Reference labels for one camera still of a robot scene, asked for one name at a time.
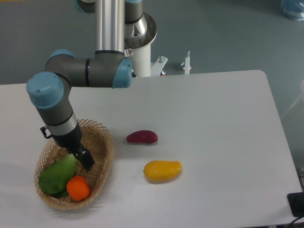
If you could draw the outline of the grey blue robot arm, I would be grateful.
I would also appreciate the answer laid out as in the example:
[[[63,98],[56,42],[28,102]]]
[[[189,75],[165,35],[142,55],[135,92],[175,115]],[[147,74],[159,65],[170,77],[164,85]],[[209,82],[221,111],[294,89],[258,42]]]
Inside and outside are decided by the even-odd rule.
[[[124,28],[143,17],[143,4],[140,0],[76,0],[74,4],[81,12],[95,14],[94,58],[77,58],[65,49],[56,50],[45,70],[27,82],[26,90],[45,124],[41,128],[44,137],[53,138],[89,171],[94,159],[81,143],[82,132],[69,101],[70,90],[131,85],[132,63],[125,57]]]

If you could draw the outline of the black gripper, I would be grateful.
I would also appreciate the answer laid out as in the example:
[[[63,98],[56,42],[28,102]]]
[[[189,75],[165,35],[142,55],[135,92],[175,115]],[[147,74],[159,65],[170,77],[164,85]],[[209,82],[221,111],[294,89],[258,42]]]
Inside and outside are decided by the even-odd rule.
[[[91,171],[95,161],[88,149],[85,149],[81,143],[82,131],[79,123],[70,132],[62,135],[55,135],[50,132],[47,135],[45,126],[40,128],[42,134],[46,139],[53,138],[56,144],[60,147],[66,148],[69,154],[73,154],[83,165],[86,171]]]

